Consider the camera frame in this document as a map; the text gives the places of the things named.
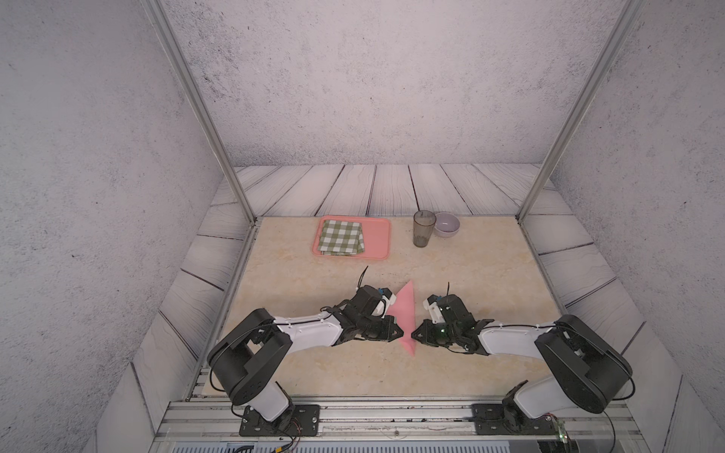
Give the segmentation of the pink square paper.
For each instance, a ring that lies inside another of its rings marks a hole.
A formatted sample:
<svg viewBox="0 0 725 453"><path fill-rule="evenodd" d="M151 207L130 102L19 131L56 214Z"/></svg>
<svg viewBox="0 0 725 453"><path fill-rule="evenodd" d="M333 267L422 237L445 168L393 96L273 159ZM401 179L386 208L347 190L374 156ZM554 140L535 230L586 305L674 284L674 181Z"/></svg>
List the pink square paper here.
<svg viewBox="0 0 725 453"><path fill-rule="evenodd" d="M396 293L396 301L386 313L394 317L396 324L403 330L403 336L400 338L402 347L412 357L415 356L415 341L412 338L412 333L416 329L413 281L410 280Z"/></svg>

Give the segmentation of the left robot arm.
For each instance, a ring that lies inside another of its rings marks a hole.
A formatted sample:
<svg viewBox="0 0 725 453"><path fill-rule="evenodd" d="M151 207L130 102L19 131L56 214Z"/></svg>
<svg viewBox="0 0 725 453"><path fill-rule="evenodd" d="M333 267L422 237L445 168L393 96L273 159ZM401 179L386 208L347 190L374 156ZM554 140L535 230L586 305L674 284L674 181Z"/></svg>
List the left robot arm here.
<svg viewBox="0 0 725 453"><path fill-rule="evenodd" d="M389 313L395 303L391 290L359 284L351 299L310 316L286 318L256 309L208 354L210 385L233 405L247 405L274 423L292 413L291 398L272 381L287 356L351 341L396 341L403 329Z"/></svg>

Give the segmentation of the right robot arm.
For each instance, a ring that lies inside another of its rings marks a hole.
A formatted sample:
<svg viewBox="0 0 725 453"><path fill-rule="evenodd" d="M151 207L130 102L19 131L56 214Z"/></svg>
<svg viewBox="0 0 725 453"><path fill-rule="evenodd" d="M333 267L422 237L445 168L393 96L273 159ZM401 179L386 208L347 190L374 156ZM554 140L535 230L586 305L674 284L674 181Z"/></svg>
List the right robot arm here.
<svg viewBox="0 0 725 453"><path fill-rule="evenodd" d="M565 314L543 325L477 320L455 294L434 294L424 307L430 318L412 333L422 345L457 347L464 355L545 362L548 377L519 383L502 401L512 425L571 408L603 413L611 401L636 392L632 366L575 315Z"/></svg>

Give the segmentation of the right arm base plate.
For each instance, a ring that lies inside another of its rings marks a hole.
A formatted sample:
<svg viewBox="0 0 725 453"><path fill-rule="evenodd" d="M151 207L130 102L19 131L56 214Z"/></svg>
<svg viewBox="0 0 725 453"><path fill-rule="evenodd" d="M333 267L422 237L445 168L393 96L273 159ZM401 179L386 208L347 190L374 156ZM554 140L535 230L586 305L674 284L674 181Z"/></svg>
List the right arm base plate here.
<svg viewBox="0 0 725 453"><path fill-rule="evenodd" d="M547 416L531 419L516 405L474 404L472 418L477 435L557 435L555 422Z"/></svg>

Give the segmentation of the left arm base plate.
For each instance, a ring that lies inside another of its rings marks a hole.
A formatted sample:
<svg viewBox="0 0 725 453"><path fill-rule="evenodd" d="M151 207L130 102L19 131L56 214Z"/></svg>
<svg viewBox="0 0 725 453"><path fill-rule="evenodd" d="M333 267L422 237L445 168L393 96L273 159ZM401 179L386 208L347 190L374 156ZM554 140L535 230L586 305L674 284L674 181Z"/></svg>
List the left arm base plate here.
<svg viewBox="0 0 725 453"><path fill-rule="evenodd" d="M319 405L295 405L270 422L252 409L245 407L241 417L241 437L315 437L320 422Z"/></svg>

